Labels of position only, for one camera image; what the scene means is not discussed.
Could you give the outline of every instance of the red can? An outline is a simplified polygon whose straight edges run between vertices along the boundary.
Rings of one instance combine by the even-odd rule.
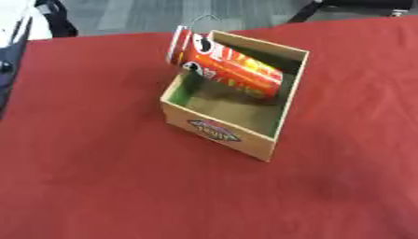
[[[177,27],[167,62],[258,98],[273,97],[283,80],[278,69],[194,34],[186,26]]]

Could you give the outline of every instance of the wooden box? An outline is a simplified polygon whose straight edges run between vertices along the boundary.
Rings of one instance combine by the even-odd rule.
[[[268,162],[272,156],[309,52],[213,31],[216,42],[284,72],[278,95],[258,100],[183,71],[160,98],[168,123]]]

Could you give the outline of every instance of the metal leg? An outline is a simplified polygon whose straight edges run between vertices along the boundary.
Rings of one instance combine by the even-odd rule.
[[[404,14],[408,13],[408,10],[404,10],[404,9],[394,9],[392,11],[391,17],[402,17]]]

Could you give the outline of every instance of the box label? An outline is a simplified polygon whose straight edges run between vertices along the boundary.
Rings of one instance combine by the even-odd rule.
[[[229,132],[227,129],[210,120],[190,119],[188,123],[193,125],[198,131],[204,133],[211,139],[221,141],[241,142],[241,139]]]

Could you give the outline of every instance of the red table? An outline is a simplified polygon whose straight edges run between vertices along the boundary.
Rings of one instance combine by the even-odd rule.
[[[239,34],[312,51],[271,163],[164,123],[171,34],[31,42],[0,238],[417,238],[418,18]]]

